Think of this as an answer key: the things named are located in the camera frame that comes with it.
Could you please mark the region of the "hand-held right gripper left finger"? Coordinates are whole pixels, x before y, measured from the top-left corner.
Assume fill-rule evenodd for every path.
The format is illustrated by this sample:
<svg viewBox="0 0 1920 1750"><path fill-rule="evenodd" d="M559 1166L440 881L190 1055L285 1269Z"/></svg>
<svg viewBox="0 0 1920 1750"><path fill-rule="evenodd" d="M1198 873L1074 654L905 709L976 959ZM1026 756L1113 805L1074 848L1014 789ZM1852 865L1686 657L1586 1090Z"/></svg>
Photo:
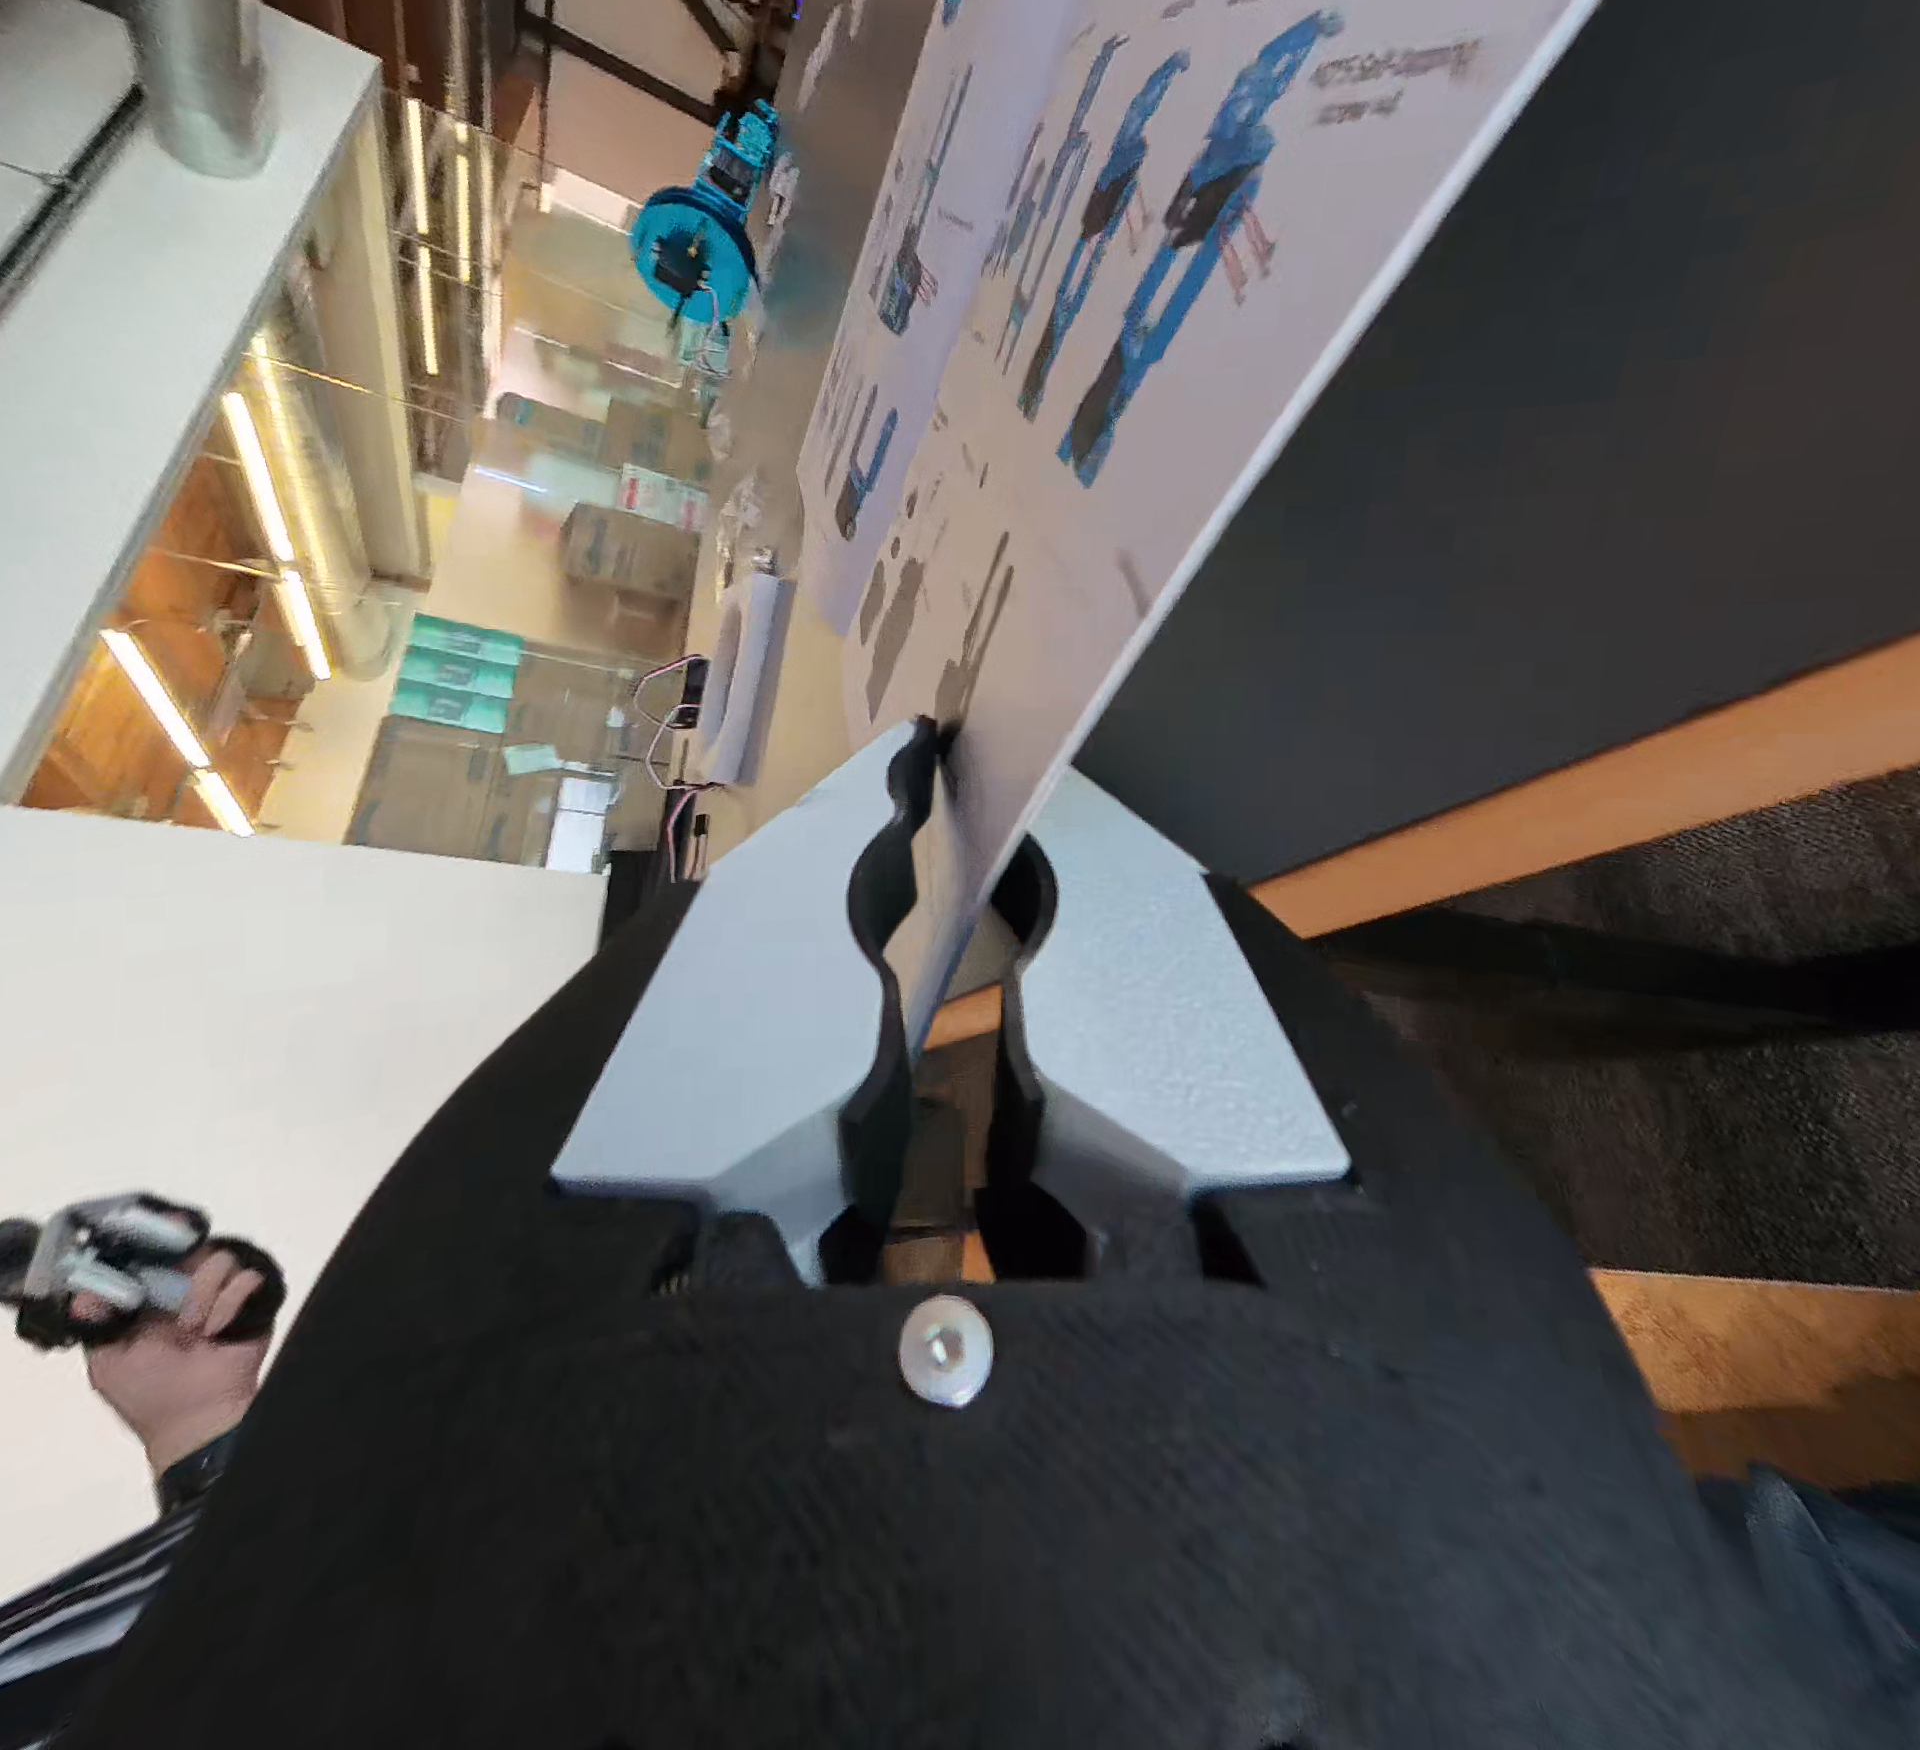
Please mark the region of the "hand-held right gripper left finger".
<svg viewBox="0 0 1920 1750"><path fill-rule="evenodd" d="M874 1282L913 1086L899 973L945 738L868 741L687 893L551 1170L568 1196L760 1215L807 1282Z"/></svg>

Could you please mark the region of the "person's jeans leg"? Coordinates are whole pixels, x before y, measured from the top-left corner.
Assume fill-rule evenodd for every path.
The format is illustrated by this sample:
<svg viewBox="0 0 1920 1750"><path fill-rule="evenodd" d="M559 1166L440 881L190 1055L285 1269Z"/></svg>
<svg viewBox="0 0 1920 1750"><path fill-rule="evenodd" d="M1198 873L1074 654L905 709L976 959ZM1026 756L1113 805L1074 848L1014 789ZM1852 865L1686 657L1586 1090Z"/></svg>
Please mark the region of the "person's jeans leg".
<svg viewBox="0 0 1920 1750"><path fill-rule="evenodd" d="M1848 1747L1919 1745L1919 1485L1824 1490L1779 1470L1696 1496L1760 1591Z"/></svg>

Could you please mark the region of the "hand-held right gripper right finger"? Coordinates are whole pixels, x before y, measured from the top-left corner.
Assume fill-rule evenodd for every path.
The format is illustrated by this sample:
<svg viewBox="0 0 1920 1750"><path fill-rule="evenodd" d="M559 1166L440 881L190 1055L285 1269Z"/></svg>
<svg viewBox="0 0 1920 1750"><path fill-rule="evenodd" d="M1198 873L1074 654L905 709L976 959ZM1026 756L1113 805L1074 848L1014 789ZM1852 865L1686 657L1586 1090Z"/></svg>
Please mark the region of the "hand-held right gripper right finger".
<svg viewBox="0 0 1920 1750"><path fill-rule="evenodd" d="M994 893L1002 983L981 1246L1066 1282L1213 1198L1341 1183L1347 1147L1203 865L1072 771Z"/></svg>

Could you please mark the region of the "dark desk with wooden edge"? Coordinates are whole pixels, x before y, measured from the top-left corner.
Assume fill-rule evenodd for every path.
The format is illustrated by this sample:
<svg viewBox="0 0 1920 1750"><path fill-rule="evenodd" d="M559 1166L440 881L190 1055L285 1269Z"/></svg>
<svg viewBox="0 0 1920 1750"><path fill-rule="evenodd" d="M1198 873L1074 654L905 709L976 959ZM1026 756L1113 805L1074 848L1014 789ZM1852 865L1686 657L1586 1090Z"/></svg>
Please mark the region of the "dark desk with wooden edge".
<svg viewBox="0 0 1920 1750"><path fill-rule="evenodd" d="M1917 634L1917 0L1600 0L1072 754L1261 881Z"/></svg>

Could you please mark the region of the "person's left hand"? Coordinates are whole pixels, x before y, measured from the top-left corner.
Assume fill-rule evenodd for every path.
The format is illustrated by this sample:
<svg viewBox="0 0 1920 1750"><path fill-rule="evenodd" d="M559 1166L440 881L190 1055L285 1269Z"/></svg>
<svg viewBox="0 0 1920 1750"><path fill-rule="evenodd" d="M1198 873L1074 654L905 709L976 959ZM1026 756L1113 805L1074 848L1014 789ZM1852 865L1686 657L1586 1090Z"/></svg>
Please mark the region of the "person's left hand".
<svg viewBox="0 0 1920 1750"><path fill-rule="evenodd" d="M90 1390L133 1436L156 1484L243 1422L275 1335L275 1327L239 1331L254 1301L278 1287L277 1267L259 1251L208 1245L186 1272L178 1312L150 1312L83 1352Z"/></svg>

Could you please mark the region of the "person's left forearm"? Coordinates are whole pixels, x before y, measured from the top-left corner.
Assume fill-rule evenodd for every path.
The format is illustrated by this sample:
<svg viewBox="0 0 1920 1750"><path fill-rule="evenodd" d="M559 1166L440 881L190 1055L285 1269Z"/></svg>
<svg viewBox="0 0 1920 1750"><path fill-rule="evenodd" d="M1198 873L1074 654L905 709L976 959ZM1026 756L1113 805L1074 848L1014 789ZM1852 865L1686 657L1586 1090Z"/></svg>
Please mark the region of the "person's left forearm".
<svg viewBox="0 0 1920 1750"><path fill-rule="evenodd" d="M180 1457L157 1477L153 1522L4 1604L4 1749L49 1747L70 1723L176 1567L236 1442L233 1428Z"/></svg>

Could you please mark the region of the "printed instruction sheet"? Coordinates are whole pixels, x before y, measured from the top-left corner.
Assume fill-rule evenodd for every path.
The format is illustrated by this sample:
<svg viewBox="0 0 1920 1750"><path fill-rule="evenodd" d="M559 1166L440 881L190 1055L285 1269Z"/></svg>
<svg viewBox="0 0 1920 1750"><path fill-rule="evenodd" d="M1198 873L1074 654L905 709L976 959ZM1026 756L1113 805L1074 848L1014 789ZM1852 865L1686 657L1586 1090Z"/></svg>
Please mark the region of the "printed instruction sheet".
<svg viewBox="0 0 1920 1750"><path fill-rule="evenodd" d="M924 1026L1120 682L1600 0L934 0L796 456Z"/></svg>

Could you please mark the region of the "blue metal toy robot arm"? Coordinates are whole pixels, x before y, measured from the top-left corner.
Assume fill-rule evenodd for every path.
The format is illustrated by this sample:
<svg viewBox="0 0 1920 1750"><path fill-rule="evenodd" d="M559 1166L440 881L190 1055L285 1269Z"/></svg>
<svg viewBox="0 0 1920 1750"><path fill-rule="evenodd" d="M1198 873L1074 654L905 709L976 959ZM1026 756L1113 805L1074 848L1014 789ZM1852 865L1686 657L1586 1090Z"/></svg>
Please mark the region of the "blue metal toy robot arm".
<svg viewBox="0 0 1920 1750"><path fill-rule="evenodd" d="M693 180L641 204L627 234L632 261L672 325L725 326L757 296L749 220L778 147L781 112L757 100L723 119Z"/></svg>

